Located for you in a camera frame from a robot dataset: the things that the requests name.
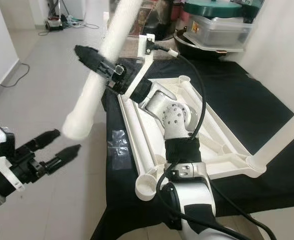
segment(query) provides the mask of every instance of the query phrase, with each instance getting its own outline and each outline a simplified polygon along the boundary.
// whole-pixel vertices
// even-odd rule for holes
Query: transparent plastic wrap
[[[123,130],[114,130],[112,131],[112,141],[107,142],[108,155],[112,156],[113,170],[132,167],[127,137]]]

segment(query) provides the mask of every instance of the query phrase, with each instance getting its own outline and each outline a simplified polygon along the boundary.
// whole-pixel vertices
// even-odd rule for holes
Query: green lid
[[[241,16],[241,5],[224,0],[187,0],[185,12],[209,18],[236,18]]]

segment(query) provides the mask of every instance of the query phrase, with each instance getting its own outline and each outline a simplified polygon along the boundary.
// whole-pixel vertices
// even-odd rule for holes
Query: foam tube
[[[99,53],[115,63],[136,19],[143,0],[121,0]],[[85,139],[93,125],[93,117],[106,89],[106,80],[91,71],[73,111],[67,116],[62,133],[73,140]]]

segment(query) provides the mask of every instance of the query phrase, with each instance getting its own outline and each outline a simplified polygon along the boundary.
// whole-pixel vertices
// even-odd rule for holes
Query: electrical wire
[[[56,6],[58,5],[58,1],[59,0],[57,0],[55,3],[53,3],[52,8],[49,10],[48,17],[51,17],[51,15],[53,14],[53,11],[55,10]]]
[[[165,52],[169,52],[170,51],[170,49],[165,48],[165,47],[160,46],[160,45],[157,45],[157,44],[155,44],[153,47],[154,47],[155,50],[162,50],[162,51],[165,51]],[[207,97],[206,97],[205,86],[204,86],[202,77],[199,74],[198,69],[188,59],[186,59],[181,54],[178,54],[176,57],[178,59],[183,60],[184,62],[186,62],[193,69],[193,71],[196,73],[197,78],[198,78],[199,83],[200,83],[201,96],[202,96],[202,108],[201,108],[200,119],[199,119],[198,124],[197,124],[197,126],[196,126],[193,134],[191,135],[191,138],[190,138],[190,140],[194,140],[197,137],[197,134],[199,133],[200,127],[201,127],[201,125],[203,123],[203,120],[204,120],[205,114],[206,114]]]
[[[155,50],[162,50],[162,51],[165,51],[165,52],[170,52],[170,49],[168,48],[165,48],[163,46],[160,46],[160,45],[157,45],[155,44],[153,46],[153,48]],[[202,91],[202,109],[201,109],[201,115],[200,115],[200,119],[199,119],[199,122],[197,124],[197,127],[195,129],[195,131],[193,132],[192,136],[191,136],[191,139],[194,140],[200,130],[200,127],[203,123],[203,120],[204,120],[204,117],[205,117],[205,110],[206,110],[206,92],[205,92],[205,87],[204,87],[204,84],[203,84],[203,80],[198,72],[198,69],[188,60],[186,59],[185,57],[183,57],[182,55],[178,54],[176,56],[178,59],[181,59],[183,61],[185,61],[188,65],[190,65],[192,67],[192,69],[194,70],[194,72],[196,73],[198,79],[199,79],[199,82],[200,82],[200,87],[201,87],[201,91]],[[194,219],[190,216],[187,216],[175,209],[173,209],[171,206],[169,206],[165,201],[164,199],[162,198],[161,196],[161,192],[160,192],[160,186],[161,186],[161,183],[163,182],[163,180],[165,179],[166,175],[168,172],[170,172],[171,169],[173,169],[176,165],[178,164],[178,162],[176,163],[172,163],[170,165],[170,167],[164,172],[164,174],[160,177],[158,183],[157,183],[157,187],[156,187],[156,192],[160,198],[160,200],[162,201],[163,205],[168,209],[170,210],[172,213],[176,214],[177,216],[181,217],[182,219],[185,219],[189,222],[192,222],[192,223],[195,223],[195,224],[199,224],[199,225],[202,225],[204,227],[208,227],[208,228],[212,228],[212,229],[215,229],[217,231],[220,231],[220,232],[223,232],[223,233],[226,233],[232,237],[235,237],[235,238],[238,238],[239,240],[248,240],[249,238],[247,238],[246,236],[244,235],[241,235],[240,233],[237,233],[237,232],[234,232],[228,228],[225,228],[225,227],[222,227],[222,226],[215,226],[215,225],[211,225],[209,224],[208,222],[204,222],[204,221],[199,221],[197,219]],[[276,240],[276,237],[274,235],[274,233],[271,231],[270,228],[268,228],[266,225],[264,225],[263,223],[255,220],[253,217],[251,217],[250,215],[246,214],[242,209],[240,209],[235,203],[233,203],[227,196],[225,196],[216,186],[215,184],[209,179],[210,181],[210,184],[211,186],[216,190],[216,192],[218,194],[220,194],[229,204],[231,204],[241,215],[243,215],[246,219],[248,219],[249,221],[251,221],[252,223],[254,223],[255,225],[257,225],[258,227],[262,228],[263,230],[266,231],[266,233],[269,235],[270,239],[271,240]]]
[[[209,179],[211,187],[223,198],[225,199],[231,206],[233,206],[241,215],[243,215],[247,220],[252,222],[253,224],[257,225],[258,227],[262,228],[270,237],[271,240],[276,240],[276,236],[272,232],[270,228],[268,228],[265,224],[257,221],[249,214],[245,213],[241,208],[239,208],[232,200],[230,200],[225,194],[223,194],[217,186]]]
[[[38,33],[39,36],[46,36],[49,34],[50,31],[41,31]]]
[[[91,29],[98,29],[99,28],[98,25],[87,23],[84,20],[76,19],[75,17],[73,17],[71,15],[67,16],[67,21],[64,22],[64,24],[71,27],[71,28],[76,28],[76,29],[85,28],[85,27],[88,27]]]
[[[161,191],[160,191],[160,187],[161,187],[161,184],[163,182],[163,180],[165,179],[165,177],[167,176],[167,173],[169,173],[171,171],[171,169],[173,169],[177,164],[179,163],[176,162],[176,163],[172,163],[169,168],[164,172],[164,174],[160,177],[158,183],[157,183],[157,186],[156,186],[156,193],[157,195],[159,196],[159,199],[161,200],[162,204],[170,211],[172,212],[173,214],[177,215],[178,217],[182,218],[182,219],[185,219],[186,221],[188,222],[192,222],[194,224],[198,224],[198,225],[201,225],[201,226],[204,226],[204,227],[207,227],[207,228],[211,228],[211,229],[214,229],[214,230],[217,230],[219,232],[222,232],[222,233],[225,233],[225,234],[228,234],[238,240],[250,240],[248,237],[238,233],[238,232],[235,232],[229,228],[226,228],[226,227],[223,227],[223,226],[220,226],[220,225],[213,225],[209,222],[206,222],[204,220],[200,220],[200,219],[195,219],[193,217],[190,217],[190,216],[187,216],[186,214],[183,214],[175,209],[173,209],[171,206],[169,206],[166,201],[162,198],[162,195],[161,195]]]
[[[9,86],[6,86],[6,85],[3,85],[3,84],[0,83],[0,86],[2,86],[2,87],[4,87],[4,88],[12,88],[12,87],[15,87],[15,86],[18,84],[18,82],[19,82],[19,81],[20,81],[25,75],[27,75],[27,74],[29,73],[29,71],[30,71],[30,65],[29,65],[29,64],[26,64],[26,63],[21,63],[21,64],[22,64],[22,65],[25,65],[25,66],[28,67],[27,72],[26,72],[25,74],[23,74],[21,77],[19,77],[18,80],[17,80],[14,84],[9,85]]]
[[[70,13],[69,13],[69,11],[68,11],[68,9],[67,9],[67,6],[66,6],[66,4],[65,4],[65,1],[62,0],[62,3],[63,3],[63,6],[65,6],[65,9],[66,9],[66,11],[67,11],[67,14],[70,15]]]

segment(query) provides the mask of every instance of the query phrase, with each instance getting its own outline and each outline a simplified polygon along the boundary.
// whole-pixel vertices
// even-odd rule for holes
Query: power cord
[[[241,208],[239,208],[232,200],[230,200],[225,194],[223,194],[218,188],[217,186],[212,182],[211,179],[209,179],[210,185],[212,186],[212,188],[223,198],[225,199],[230,205],[232,205],[242,216],[244,216],[247,220],[249,220],[250,222],[252,222],[253,224],[255,224],[256,226],[262,228],[270,237],[271,240],[276,240],[276,236],[274,235],[274,233],[272,232],[272,230],[270,228],[268,228],[265,224],[257,221],[256,219],[254,219],[252,216],[250,216],[249,214],[245,213]]]
[[[64,22],[64,24],[71,27],[71,28],[76,28],[76,29],[85,28],[85,27],[88,27],[91,29],[99,29],[98,25],[87,23],[84,20],[76,19],[75,17],[73,17],[71,15],[67,16],[67,21]]]
[[[26,72],[25,74],[23,74],[21,77],[19,77],[18,80],[17,80],[14,84],[9,85],[9,86],[6,86],[6,85],[3,85],[3,84],[0,83],[0,86],[2,86],[2,87],[4,87],[4,88],[12,88],[12,87],[15,87],[15,86],[18,84],[18,82],[19,82],[19,81],[20,81],[25,75],[27,75],[27,74],[29,73],[29,71],[30,71],[30,65],[29,65],[29,64],[26,64],[26,63],[21,63],[21,64],[22,64],[22,65],[25,65],[25,66],[28,67],[27,72]]]
[[[192,222],[194,224],[198,224],[198,225],[201,225],[201,226],[204,226],[204,227],[207,227],[207,228],[211,228],[211,229],[214,229],[214,230],[217,230],[219,232],[222,232],[222,233],[225,233],[225,234],[228,234],[238,240],[250,240],[248,237],[238,233],[238,232],[235,232],[229,228],[226,228],[224,226],[220,226],[220,225],[213,225],[211,224],[210,222],[206,222],[204,220],[199,220],[199,219],[195,219],[193,217],[190,217],[190,216],[187,216],[186,214],[183,214],[179,211],[177,211],[176,209],[173,209],[171,206],[169,206],[166,201],[162,198],[162,195],[161,195],[161,191],[160,191],[160,187],[161,187],[161,184],[163,182],[163,180],[165,179],[165,177],[167,177],[167,173],[169,173],[171,171],[171,169],[173,169],[177,164],[179,163],[176,162],[176,163],[172,163],[169,168],[164,172],[164,174],[160,177],[158,183],[157,183],[157,186],[156,186],[156,193],[158,194],[159,196],[159,199],[161,200],[162,204],[170,211],[172,212],[173,214],[177,215],[178,217],[182,218],[182,219],[185,219],[186,221],[188,222]]]
[[[199,122],[197,124],[197,127],[195,129],[195,131],[193,132],[192,136],[191,136],[191,140],[194,140],[200,130],[200,127],[203,123],[203,120],[204,120],[204,117],[205,117],[205,110],[206,110],[206,92],[205,92],[205,87],[204,87],[204,83],[203,83],[203,80],[198,72],[198,69],[188,60],[186,59],[185,57],[183,57],[181,54],[177,53],[176,51],[172,50],[172,49],[168,49],[168,48],[165,48],[163,46],[160,46],[160,45],[157,45],[157,44],[154,44],[153,45],[153,49],[154,50],[162,50],[162,51],[165,51],[167,53],[169,53],[170,55],[172,55],[173,57],[176,57],[178,59],[181,59],[183,61],[185,61],[188,65],[190,65],[192,67],[192,69],[194,70],[194,72],[196,73],[198,79],[199,79],[199,82],[200,82],[200,87],[201,87],[201,92],[202,92],[202,109],[201,109],[201,115],[200,115],[200,119],[199,119]],[[173,169],[177,164],[179,163],[176,162],[176,163],[172,163],[169,168],[164,172],[164,174],[160,177],[158,183],[157,183],[157,187],[156,187],[156,192],[161,200],[161,202],[163,203],[163,205],[169,210],[171,211],[172,213],[174,213],[175,215],[181,217],[182,219],[185,219],[189,222],[192,222],[192,223],[195,223],[195,224],[199,224],[199,225],[202,225],[204,227],[207,227],[207,228],[211,228],[211,229],[215,229],[217,231],[220,231],[222,233],[225,233],[225,234],[228,234],[234,238],[237,238],[239,240],[250,240],[248,237],[240,234],[240,233],[237,233],[235,231],[232,231],[226,227],[223,227],[223,226],[216,226],[216,225],[211,225],[210,223],[208,222],[205,222],[205,221],[200,221],[198,219],[194,219],[190,216],[187,216],[175,209],[173,209],[171,206],[169,206],[165,200],[162,198],[162,195],[161,195],[161,192],[160,192],[160,186],[163,182],[163,180],[165,179],[165,177],[167,176],[167,173],[170,172],[171,169]],[[246,214],[242,209],[240,209],[235,203],[233,203],[227,196],[225,196],[217,187],[216,185],[209,179],[210,181],[210,184],[211,186],[215,189],[215,191],[220,194],[229,204],[231,204],[241,215],[243,215],[246,219],[248,219],[249,221],[251,221],[252,223],[254,223],[255,225],[257,225],[258,227],[264,229],[267,234],[269,235],[270,239],[271,240],[276,240],[276,237],[274,235],[274,233],[271,231],[270,228],[268,228],[266,225],[264,225],[263,223],[255,220],[254,218],[252,218],[251,216],[249,216],[248,214]]]

